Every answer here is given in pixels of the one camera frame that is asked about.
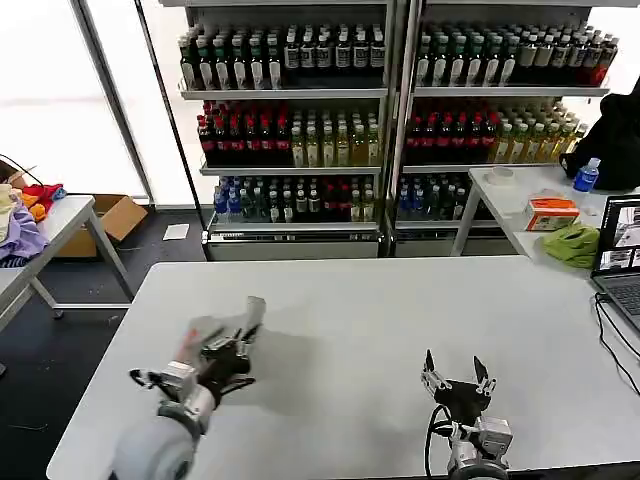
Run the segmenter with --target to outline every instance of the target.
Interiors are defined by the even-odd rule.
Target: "laptop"
[[[607,198],[591,279],[640,329],[640,195]]]

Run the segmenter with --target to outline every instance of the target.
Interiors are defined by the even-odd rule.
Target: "beverage display cooler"
[[[619,43],[591,7],[637,0],[160,3],[188,19],[207,258],[266,260],[448,255],[470,168],[555,164],[588,131],[562,99],[605,95]],[[482,207],[469,248],[508,248]]]

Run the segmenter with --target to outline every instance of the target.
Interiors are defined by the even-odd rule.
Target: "orange box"
[[[559,230],[571,225],[578,215],[580,210],[576,204],[566,198],[534,198],[524,209],[526,230],[531,232]]]

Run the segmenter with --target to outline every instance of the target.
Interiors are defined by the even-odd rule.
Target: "robotic arm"
[[[431,351],[422,370],[422,383],[438,406],[434,409],[425,442],[425,471],[431,477],[429,448],[433,433],[449,439],[451,457],[447,465],[451,480],[507,480],[507,452],[512,434],[506,420],[482,415],[491,401],[496,380],[473,358],[478,384],[446,380],[435,370]],[[446,420],[436,421],[439,412]]]
[[[117,480],[181,480],[194,462],[196,447],[222,398],[255,379],[249,351],[266,303],[248,297],[242,325],[208,324],[189,330],[175,358],[161,372],[132,370],[140,386],[164,394],[156,416],[133,426],[116,447],[111,478]]]

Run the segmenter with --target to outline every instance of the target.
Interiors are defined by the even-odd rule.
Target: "white table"
[[[78,229],[85,224],[93,236],[100,253],[129,300],[135,293],[124,265],[107,238],[102,224],[93,212],[95,200],[91,195],[69,195],[53,203],[47,218],[38,224],[38,230],[49,240],[49,245],[38,256],[21,268],[0,269],[0,331],[29,300],[39,294],[56,312],[70,309],[128,308],[129,304],[59,304],[37,279],[37,275],[51,261]]]
[[[571,198],[572,181],[567,178],[564,170],[560,166],[514,166],[515,181],[506,186],[497,186],[487,182],[486,175],[490,171],[491,167],[472,168],[469,170],[473,186],[469,192],[469,199],[460,221],[460,228],[456,234],[451,255],[459,256],[462,254],[478,202],[482,200],[504,231],[513,248],[520,255],[527,255],[537,262],[558,266],[558,268],[562,269],[563,264],[547,255],[542,249],[541,239],[548,232],[524,231],[522,212],[529,199],[543,190],[550,190],[566,198]],[[591,192],[587,196],[583,207],[588,207],[586,210],[590,210],[591,213],[596,215],[581,213],[578,221],[600,228],[602,214],[609,195],[620,195],[620,192],[612,193],[597,190]]]
[[[118,436],[159,398],[129,369],[164,367],[190,318],[242,313],[247,295],[267,302],[257,383],[216,411],[189,480],[423,476],[427,348],[448,378],[473,381],[474,354],[497,378],[487,413],[511,425],[513,469],[640,460],[640,400],[598,343],[593,293],[522,256],[155,265],[48,478],[106,479]],[[434,439],[432,471],[448,458]]]

